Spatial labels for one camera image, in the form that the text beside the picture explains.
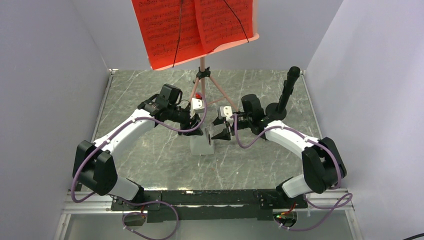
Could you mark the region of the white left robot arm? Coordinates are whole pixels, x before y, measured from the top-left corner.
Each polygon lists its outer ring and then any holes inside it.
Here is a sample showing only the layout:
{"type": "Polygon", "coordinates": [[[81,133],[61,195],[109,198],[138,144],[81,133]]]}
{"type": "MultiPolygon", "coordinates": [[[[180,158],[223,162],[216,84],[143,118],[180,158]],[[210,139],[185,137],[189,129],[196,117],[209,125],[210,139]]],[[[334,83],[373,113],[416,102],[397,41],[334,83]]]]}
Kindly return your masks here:
{"type": "Polygon", "coordinates": [[[110,195],[123,200],[131,210],[139,209],[145,199],[145,189],[136,182],[118,175],[115,158],[120,156],[145,133],[161,125],[186,136],[201,135],[203,117],[196,110],[207,110],[202,95],[193,97],[186,108],[182,108],[180,88],[164,84],[160,93],[140,103],[123,123],[105,136],[93,142],[83,140],[76,149],[70,195],[75,203],[88,199],[87,195],[77,199],[77,183],[89,188],[93,194],[110,195]]]}

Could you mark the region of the clear plastic metronome cover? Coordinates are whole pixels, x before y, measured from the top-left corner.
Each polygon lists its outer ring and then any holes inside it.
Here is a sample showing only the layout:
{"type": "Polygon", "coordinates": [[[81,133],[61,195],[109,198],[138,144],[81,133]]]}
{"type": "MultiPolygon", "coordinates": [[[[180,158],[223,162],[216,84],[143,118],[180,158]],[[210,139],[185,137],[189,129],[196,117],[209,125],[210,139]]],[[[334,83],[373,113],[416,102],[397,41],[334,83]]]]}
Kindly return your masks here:
{"type": "Polygon", "coordinates": [[[209,146],[214,145],[214,140],[212,137],[214,136],[215,126],[211,123],[204,127],[204,132],[206,135],[206,140],[209,146]]]}

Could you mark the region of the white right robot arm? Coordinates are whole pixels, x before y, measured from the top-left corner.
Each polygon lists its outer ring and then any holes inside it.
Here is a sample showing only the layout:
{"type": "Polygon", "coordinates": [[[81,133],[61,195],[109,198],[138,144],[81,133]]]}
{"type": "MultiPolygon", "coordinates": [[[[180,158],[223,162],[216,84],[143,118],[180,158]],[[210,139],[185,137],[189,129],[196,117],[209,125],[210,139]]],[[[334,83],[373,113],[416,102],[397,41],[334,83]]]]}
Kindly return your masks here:
{"type": "Polygon", "coordinates": [[[341,186],[347,170],[331,138],[318,139],[286,125],[283,120],[287,111],[281,102],[273,102],[262,108],[255,94],[245,95],[241,101],[242,111],[235,111],[231,106],[218,108],[213,124],[224,124],[225,128],[213,136],[213,139],[229,141],[232,137],[237,138],[240,130],[250,129],[256,135],[256,141],[262,138],[274,142],[301,159],[302,174],[291,177],[276,187],[276,202],[279,206],[288,208],[297,196],[321,194],[341,186]]]}

